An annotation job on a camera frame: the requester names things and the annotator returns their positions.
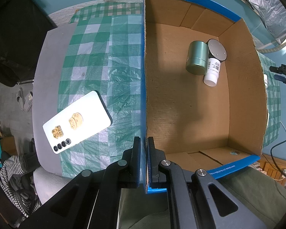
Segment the blue cardboard box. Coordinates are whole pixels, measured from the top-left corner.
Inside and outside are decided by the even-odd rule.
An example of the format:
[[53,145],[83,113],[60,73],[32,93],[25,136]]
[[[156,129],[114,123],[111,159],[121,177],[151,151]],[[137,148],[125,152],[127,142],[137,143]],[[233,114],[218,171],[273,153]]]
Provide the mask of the blue cardboard box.
[[[217,85],[186,70],[193,41],[226,49]],[[144,0],[143,133],[183,169],[214,178],[260,159],[267,127],[264,73],[245,21],[212,0]]]

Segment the round white disc device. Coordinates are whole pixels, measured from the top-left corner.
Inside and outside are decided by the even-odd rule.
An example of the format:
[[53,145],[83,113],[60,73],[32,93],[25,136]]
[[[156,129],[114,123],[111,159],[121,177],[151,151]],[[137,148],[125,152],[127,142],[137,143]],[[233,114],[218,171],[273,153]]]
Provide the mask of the round white disc device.
[[216,58],[220,62],[223,62],[227,58],[227,52],[224,46],[216,39],[209,39],[207,41],[209,48],[209,58]]

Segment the white pill bottle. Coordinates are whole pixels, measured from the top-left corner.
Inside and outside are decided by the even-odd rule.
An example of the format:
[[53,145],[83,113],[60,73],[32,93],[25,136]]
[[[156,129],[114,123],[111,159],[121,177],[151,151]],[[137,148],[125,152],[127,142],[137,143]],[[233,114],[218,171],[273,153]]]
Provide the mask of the white pill bottle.
[[208,59],[207,73],[203,78],[205,85],[214,87],[217,85],[219,72],[221,68],[221,62],[216,58]]

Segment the green metal tin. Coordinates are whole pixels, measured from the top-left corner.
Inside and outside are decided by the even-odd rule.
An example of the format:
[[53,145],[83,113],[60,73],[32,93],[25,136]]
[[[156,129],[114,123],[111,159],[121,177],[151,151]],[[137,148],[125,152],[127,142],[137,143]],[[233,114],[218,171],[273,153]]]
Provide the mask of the green metal tin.
[[186,70],[198,76],[204,76],[207,72],[209,48],[203,41],[193,41],[189,45],[186,60]]

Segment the silver foil window cover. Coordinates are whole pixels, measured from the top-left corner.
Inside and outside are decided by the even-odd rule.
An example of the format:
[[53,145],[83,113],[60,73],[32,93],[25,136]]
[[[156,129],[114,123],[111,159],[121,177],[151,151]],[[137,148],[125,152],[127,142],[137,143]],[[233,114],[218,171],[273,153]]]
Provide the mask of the silver foil window cover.
[[248,0],[265,28],[281,44],[286,39],[286,8],[280,0]]

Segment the white smartphone with stickers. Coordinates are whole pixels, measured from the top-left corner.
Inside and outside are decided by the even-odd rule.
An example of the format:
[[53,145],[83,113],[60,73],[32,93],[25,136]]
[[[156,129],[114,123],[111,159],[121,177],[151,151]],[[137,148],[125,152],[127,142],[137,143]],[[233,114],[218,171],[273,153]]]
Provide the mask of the white smartphone with stickers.
[[43,130],[52,151],[57,155],[111,124],[101,96],[93,90],[45,122]]

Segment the green checkered plastic tablecloth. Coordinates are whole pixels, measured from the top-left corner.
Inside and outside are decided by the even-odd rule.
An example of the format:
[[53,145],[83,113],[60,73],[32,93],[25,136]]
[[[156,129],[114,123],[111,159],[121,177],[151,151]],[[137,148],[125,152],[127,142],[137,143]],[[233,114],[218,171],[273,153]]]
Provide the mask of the green checkered plastic tablecloth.
[[105,169],[140,136],[142,12],[141,2],[107,2],[71,17],[77,25],[62,67],[58,110],[95,90],[112,124],[60,154],[64,177]]

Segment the striped cloth pile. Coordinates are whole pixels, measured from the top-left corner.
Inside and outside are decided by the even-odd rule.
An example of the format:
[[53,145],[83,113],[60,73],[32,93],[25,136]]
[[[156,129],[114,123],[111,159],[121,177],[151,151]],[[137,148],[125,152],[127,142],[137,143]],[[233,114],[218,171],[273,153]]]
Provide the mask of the striped cloth pile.
[[40,166],[36,153],[31,152],[7,157],[0,170],[1,189],[26,218],[42,205],[31,180]]

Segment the grey table board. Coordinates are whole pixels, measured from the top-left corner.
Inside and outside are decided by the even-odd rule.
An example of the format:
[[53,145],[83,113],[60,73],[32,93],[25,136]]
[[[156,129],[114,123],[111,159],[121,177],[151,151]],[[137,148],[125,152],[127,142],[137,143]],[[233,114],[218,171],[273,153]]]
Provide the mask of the grey table board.
[[77,23],[50,30],[45,37],[33,83],[32,124],[39,163],[48,172],[62,175],[59,155],[51,150],[43,124],[57,114],[63,62]]

